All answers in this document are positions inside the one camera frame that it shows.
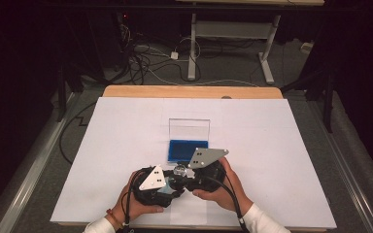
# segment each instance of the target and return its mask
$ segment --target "open plastic case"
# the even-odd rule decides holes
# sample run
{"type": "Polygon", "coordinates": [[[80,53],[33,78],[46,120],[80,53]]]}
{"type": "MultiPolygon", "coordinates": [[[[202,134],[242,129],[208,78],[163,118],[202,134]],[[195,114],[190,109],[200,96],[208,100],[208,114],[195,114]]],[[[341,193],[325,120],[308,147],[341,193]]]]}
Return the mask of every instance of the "open plastic case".
{"type": "Polygon", "coordinates": [[[170,118],[168,162],[190,161],[196,148],[209,147],[209,119],[170,118]]]}

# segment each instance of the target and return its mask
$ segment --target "desk leg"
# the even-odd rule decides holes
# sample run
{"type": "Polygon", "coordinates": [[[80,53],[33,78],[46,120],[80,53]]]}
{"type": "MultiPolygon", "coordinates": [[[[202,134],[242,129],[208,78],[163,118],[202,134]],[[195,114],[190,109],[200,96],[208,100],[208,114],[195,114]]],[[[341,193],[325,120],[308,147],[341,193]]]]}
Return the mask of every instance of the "desk leg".
{"type": "Polygon", "coordinates": [[[187,67],[187,78],[190,81],[195,80],[195,39],[196,39],[196,14],[192,14],[192,20],[190,24],[190,52],[189,52],[189,63],[187,67]]]}
{"type": "Polygon", "coordinates": [[[274,43],[274,37],[278,29],[278,23],[280,22],[280,18],[281,16],[275,16],[274,22],[271,26],[271,29],[269,30],[265,52],[260,52],[258,54],[259,62],[261,63],[262,71],[264,73],[265,80],[268,84],[274,83],[274,78],[272,77],[271,69],[269,68],[267,58],[269,51],[271,50],[272,43],[274,43]]]}

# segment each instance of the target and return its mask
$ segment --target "bracelet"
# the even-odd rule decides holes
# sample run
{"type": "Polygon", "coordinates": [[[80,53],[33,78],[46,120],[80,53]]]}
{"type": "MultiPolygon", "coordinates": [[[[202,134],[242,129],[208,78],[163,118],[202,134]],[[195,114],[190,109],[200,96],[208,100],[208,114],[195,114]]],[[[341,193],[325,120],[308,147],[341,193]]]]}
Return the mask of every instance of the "bracelet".
{"type": "Polygon", "coordinates": [[[107,214],[118,224],[118,229],[123,229],[123,223],[120,223],[117,218],[114,216],[114,214],[112,213],[112,210],[111,209],[108,209],[107,210],[107,214]]]}

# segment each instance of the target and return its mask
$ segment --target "person's right hand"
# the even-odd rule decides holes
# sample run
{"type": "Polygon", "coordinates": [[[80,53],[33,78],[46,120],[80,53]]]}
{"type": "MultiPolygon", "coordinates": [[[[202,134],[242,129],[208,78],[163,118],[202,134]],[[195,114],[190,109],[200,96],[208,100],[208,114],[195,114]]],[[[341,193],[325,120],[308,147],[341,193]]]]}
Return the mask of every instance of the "person's right hand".
{"type": "MultiPolygon", "coordinates": [[[[223,169],[226,172],[226,175],[229,177],[231,183],[229,183],[228,179],[225,177],[223,183],[232,191],[231,185],[235,190],[236,197],[238,199],[238,203],[241,209],[242,216],[250,209],[253,205],[253,201],[247,197],[244,192],[244,187],[241,184],[237,174],[232,170],[231,166],[229,165],[228,160],[225,157],[220,158],[220,164],[223,166],[223,169]]],[[[200,189],[195,189],[192,191],[192,194],[208,201],[215,201],[220,205],[222,208],[227,209],[229,211],[236,212],[234,202],[231,196],[228,194],[223,187],[218,188],[214,192],[208,192],[200,189]]]]}

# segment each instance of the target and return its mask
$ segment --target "person's left hand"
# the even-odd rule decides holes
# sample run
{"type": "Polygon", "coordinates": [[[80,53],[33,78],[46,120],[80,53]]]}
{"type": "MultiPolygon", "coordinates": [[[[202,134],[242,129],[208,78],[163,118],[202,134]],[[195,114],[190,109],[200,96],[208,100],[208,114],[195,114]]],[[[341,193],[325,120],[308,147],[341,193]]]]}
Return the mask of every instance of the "person's left hand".
{"type": "MultiPolygon", "coordinates": [[[[117,218],[120,223],[125,222],[125,213],[123,210],[126,211],[126,200],[127,200],[127,193],[129,190],[130,183],[132,181],[133,176],[135,176],[136,172],[133,172],[131,177],[129,178],[128,183],[122,189],[122,192],[119,195],[118,201],[116,205],[112,208],[113,215],[117,218]]],[[[160,206],[145,206],[141,204],[139,201],[135,199],[133,192],[131,192],[131,198],[129,201],[129,219],[135,220],[138,216],[143,214],[154,214],[154,213],[162,213],[163,208],[160,206]]],[[[117,223],[112,219],[111,216],[107,215],[105,218],[114,226],[116,230],[118,230],[117,223]]]]}

